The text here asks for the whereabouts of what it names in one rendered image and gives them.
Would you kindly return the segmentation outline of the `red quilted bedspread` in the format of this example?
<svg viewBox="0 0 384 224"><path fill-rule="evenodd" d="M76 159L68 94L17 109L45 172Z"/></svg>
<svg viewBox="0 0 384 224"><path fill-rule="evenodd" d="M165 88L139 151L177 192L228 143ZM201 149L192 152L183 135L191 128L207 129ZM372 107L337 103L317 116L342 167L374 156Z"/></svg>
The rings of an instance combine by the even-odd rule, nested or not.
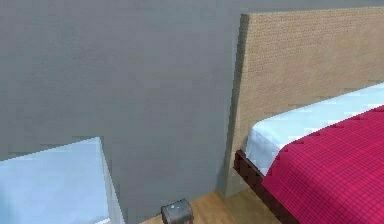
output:
<svg viewBox="0 0 384 224"><path fill-rule="evenodd" d="M384 106L284 146L262 185L299 224L384 224Z"/></svg>

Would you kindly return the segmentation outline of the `grey metal luggage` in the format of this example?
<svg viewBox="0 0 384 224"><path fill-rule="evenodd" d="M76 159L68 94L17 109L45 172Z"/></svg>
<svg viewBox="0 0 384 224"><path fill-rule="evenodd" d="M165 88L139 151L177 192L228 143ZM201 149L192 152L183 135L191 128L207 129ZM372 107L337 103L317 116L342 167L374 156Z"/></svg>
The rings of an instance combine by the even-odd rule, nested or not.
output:
<svg viewBox="0 0 384 224"><path fill-rule="evenodd" d="M162 206L161 216L164 224L193 224L194 222L192 206L185 198Z"/></svg>

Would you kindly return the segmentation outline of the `bed with tan headboard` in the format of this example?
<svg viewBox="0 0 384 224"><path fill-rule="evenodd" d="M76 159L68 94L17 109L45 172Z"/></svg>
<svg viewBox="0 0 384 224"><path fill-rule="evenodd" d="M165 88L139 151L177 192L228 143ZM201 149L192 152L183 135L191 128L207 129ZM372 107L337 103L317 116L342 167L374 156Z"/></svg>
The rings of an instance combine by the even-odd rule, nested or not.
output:
<svg viewBox="0 0 384 224"><path fill-rule="evenodd" d="M384 82L384 6L246 13L240 19L224 196L252 189L282 224L295 218L246 158L258 121Z"/></svg>

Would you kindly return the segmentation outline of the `pale blue cabinet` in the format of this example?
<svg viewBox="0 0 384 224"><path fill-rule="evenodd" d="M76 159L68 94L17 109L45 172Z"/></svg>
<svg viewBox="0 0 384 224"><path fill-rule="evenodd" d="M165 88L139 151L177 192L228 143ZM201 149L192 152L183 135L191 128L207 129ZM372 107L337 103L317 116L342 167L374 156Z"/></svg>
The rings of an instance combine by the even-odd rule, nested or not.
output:
<svg viewBox="0 0 384 224"><path fill-rule="evenodd" d="M102 140L0 161L0 224L125 224Z"/></svg>

